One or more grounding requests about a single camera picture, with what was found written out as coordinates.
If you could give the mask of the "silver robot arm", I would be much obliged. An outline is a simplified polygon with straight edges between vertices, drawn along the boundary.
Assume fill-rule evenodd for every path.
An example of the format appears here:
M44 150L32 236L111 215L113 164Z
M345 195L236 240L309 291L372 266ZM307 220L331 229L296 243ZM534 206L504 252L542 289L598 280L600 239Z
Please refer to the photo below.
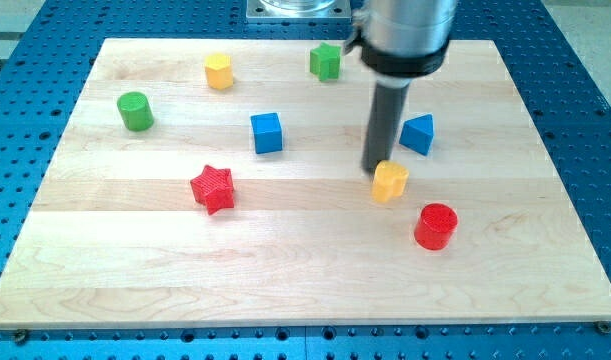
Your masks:
M411 82L442 66L456 8L456 0L369 0L354 12L342 51L359 47L376 75L361 159L366 173L391 157Z

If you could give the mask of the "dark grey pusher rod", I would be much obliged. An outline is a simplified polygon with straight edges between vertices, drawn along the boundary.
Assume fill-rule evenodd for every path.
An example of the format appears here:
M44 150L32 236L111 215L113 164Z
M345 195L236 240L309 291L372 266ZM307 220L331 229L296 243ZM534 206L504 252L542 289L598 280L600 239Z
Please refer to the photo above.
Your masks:
M408 78L376 78L361 161L368 174L374 174L377 165L391 157L410 83Z

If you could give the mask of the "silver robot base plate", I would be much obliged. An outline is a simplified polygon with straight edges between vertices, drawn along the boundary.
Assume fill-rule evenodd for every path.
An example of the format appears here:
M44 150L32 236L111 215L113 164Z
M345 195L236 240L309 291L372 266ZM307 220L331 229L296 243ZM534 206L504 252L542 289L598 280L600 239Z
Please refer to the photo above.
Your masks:
M246 18L252 21L349 19L349 0L247 0Z

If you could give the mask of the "black collar tool mount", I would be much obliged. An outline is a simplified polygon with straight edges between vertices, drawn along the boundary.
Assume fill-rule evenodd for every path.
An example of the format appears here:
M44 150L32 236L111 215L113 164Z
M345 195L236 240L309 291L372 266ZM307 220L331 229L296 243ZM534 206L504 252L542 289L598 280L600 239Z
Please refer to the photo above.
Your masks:
M368 42L362 43L362 62L377 73L397 78L418 78L430 75L443 64L449 40L437 51L424 56L395 56L374 48Z

